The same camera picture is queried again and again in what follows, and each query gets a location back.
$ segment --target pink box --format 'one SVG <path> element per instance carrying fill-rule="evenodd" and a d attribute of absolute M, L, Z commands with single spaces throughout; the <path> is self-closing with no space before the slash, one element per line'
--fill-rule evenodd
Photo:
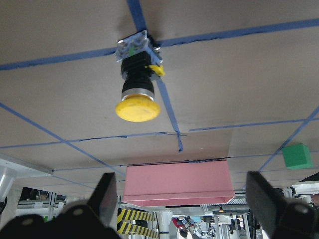
<path fill-rule="evenodd" d="M 227 161 L 128 166 L 122 201 L 140 207 L 223 204 L 235 196 Z"/>

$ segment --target yellow and black hazard stripe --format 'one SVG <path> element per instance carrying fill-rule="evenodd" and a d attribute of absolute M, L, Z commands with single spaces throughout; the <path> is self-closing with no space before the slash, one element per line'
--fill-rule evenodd
<path fill-rule="evenodd" d="M 145 227 L 141 227 L 141 226 L 123 222 L 123 221 L 117 224 L 117 232 L 119 234 L 142 235 L 142 236 L 147 236 L 150 238 L 159 238 L 158 232 L 152 229 L 148 229 Z"/>
<path fill-rule="evenodd" d="M 117 223 L 119 223 L 120 221 L 129 221 L 129 220 L 156 221 L 156 217 L 153 213 L 118 208 Z"/>

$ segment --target yellow mushroom button cap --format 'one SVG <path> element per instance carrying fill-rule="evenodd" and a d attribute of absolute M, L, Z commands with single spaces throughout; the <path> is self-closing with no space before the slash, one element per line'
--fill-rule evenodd
<path fill-rule="evenodd" d="M 160 106 L 147 96 L 133 95 L 118 103 L 115 112 L 124 120 L 144 122 L 156 118 L 160 114 Z"/>

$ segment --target green cube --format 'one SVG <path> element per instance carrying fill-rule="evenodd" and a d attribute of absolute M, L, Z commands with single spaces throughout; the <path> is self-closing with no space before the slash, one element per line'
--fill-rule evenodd
<path fill-rule="evenodd" d="M 290 169 L 312 168 L 313 162 L 309 148 L 304 144 L 296 144 L 282 149 L 285 165 Z"/>

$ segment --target person's hand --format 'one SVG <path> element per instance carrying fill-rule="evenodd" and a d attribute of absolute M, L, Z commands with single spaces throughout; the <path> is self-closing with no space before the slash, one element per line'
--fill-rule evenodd
<path fill-rule="evenodd" d="M 311 195 L 311 201 L 316 205 L 319 206 L 319 194 Z"/>

